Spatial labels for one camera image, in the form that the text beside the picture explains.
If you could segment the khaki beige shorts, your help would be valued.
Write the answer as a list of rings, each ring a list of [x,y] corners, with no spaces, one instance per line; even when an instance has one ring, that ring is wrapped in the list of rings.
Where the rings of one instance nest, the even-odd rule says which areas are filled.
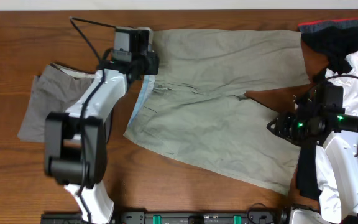
[[[286,194],[300,150],[274,136],[277,114],[246,97],[308,83],[301,34],[289,30],[156,31],[158,74],[146,76],[124,133],[171,159]]]

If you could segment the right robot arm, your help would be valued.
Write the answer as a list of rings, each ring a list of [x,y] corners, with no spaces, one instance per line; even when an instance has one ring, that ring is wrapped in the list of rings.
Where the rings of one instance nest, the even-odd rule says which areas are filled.
[[[269,122],[274,135],[301,147],[322,147],[333,169],[341,202],[341,223],[358,223],[358,117],[343,109],[283,113]]]

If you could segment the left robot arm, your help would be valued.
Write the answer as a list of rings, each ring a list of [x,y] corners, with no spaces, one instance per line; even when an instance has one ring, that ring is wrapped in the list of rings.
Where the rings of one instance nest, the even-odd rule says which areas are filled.
[[[157,75],[159,57],[113,51],[104,57],[83,96],[64,112],[45,120],[44,172],[76,200],[82,223],[111,223],[114,202],[103,183],[111,113],[128,84],[142,75]]]

